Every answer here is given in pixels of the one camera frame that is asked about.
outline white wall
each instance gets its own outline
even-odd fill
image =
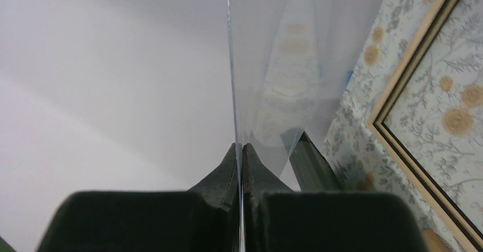
[[[0,235],[84,189],[187,189],[234,142],[226,0],[2,0]]]

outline picture frame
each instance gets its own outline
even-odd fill
[[[421,60],[438,36],[459,0],[434,0],[412,41],[407,45],[394,74],[376,102],[367,127],[392,159],[400,166],[430,207],[467,251],[483,250],[482,231],[452,202],[436,181],[427,173],[403,143],[384,124],[384,120],[402,95]]]

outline wallpaper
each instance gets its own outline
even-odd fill
[[[458,7],[461,7],[462,12],[465,11],[463,14],[466,15],[472,11],[470,8],[466,8],[468,5],[480,4],[482,0],[463,1]],[[411,208],[421,229],[433,229],[452,250],[462,251],[462,247],[452,233],[366,128],[366,122],[374,104],[378,101],[389,77],[399,63],[406,45],[412,39],[432,2],[433,0],[383,1],[328,135],[324,143],[318,147],[321,148],[322,154],[331,164],[345,188],[380,190],[398,195]],[[456,71],[454,75],[448,74],[451,81],[444,78],[441,83],[443,87],[450,87],[449,91],[462,99],[461,94],[456,92],[456,85],[458,84],[458,89],[463,91],[463,86],[470,81],[458,79]],[[471,77],[472,84],[476,82],[475,78]],[[432,82],[429,87],[435,90],[438,83]],[[410,92],[411,95],[416,93],[417,91],[413,90]],[[456,121],[453,120],[447,126],[453,128]],[[444,127],[440,127],[440,132],[442,133],[442,131],[444,131]]]
[[[483,231],[483,6],[460,2],[384,124]]]

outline gold frame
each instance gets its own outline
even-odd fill
[[[412,41],[406,48],[394,74],[388,81],[367,122],[367,127],[384,149],[445,222],[457,240],[468,251],[483,250],[481,232],[475,229],[447,199],[436,183],[424,173],[417,161],[384,126],[383,120],[408,83],[412,73],[431,46],[437,33],[459,0],[434,0]]]

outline transparent acrylic sheet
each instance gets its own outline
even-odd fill
[[[324,138],[381,2],[229,0],[237,143],[292,189],[289,155]]]

